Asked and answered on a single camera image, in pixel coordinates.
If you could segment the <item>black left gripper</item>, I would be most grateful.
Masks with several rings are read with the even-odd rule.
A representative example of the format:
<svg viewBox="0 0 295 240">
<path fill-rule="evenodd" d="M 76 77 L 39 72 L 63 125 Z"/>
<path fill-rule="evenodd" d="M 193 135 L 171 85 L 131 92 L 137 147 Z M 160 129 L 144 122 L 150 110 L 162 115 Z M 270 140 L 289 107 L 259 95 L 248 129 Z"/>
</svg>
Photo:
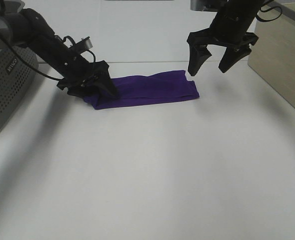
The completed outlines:
<svg viewBox="0 0 295 240">
<path fill-rule="evenodd" d="M 109 65 L 104 60 L 89 62 L 65 44 L 47 45 L 47 63 L 62 75 L 57 87 L 67 88 L 67 94 L 97 105 L 100 93 L 107 98 L 118 98 Z"/>
</svg>

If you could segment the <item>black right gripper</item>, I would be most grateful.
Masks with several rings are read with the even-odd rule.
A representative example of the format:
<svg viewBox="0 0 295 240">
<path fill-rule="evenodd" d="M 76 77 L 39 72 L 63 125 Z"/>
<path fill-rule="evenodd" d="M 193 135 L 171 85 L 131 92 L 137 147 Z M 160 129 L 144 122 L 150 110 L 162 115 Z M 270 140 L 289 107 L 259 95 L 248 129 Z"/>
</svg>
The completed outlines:
<svg viewBox="0 0 295 240">
<path fill-rule="evenodd" d="M 206 29 L 188 35 L 188 73 L 195 76 L 203 63 L 212 56 L 207 45 L 227 47 L 218 68 L 226 73 L 234 64 L 248 56 L 258 37 L 248 32 L 259 11 L 257 0 L 227 0 Z"/>
</svg>

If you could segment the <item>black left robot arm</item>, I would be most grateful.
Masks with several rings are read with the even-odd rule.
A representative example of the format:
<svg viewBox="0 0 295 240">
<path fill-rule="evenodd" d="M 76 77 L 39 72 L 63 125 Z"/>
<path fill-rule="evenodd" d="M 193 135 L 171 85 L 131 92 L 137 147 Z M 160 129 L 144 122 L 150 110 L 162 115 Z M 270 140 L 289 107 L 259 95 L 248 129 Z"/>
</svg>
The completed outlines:
<svg viewBox="0 0 295 240">
<path fill-rule="evenodd" d="M 82 53 L 92 48 L 89 37 L 75 42 L 69 35 L 60 38 L 46 20 L 31 8 L 18 13 L 0 10 L 0 49 L 29 48 L 62 78 L 57 87 L 79 98 L 101 93 L 108 98 L 119 97 L 111 80 L 109 65 L 104 61 L 89 62 Z"/>
</svg>

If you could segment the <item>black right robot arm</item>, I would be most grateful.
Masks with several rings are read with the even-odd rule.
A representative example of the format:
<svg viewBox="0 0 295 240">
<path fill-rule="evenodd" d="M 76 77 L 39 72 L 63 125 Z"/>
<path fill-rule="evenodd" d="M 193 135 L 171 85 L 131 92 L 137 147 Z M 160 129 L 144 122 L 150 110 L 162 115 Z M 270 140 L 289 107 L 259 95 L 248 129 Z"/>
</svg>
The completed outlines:
<svg viewBox="0 0 295 240">
<path fill-rule="evenodd" d="M 209 45 L 225 47 L 218 68 L 227 72 L 234 64 L 250 55 L 250 46 L 258 36 L 248 29 L 265 5 L 264 0 L 201 0 L 202 11 L 216 12 L 208 28 L 188 35 L 188 72 L 195 76 L 203 63 L 212 56 Z"/>
</svg>

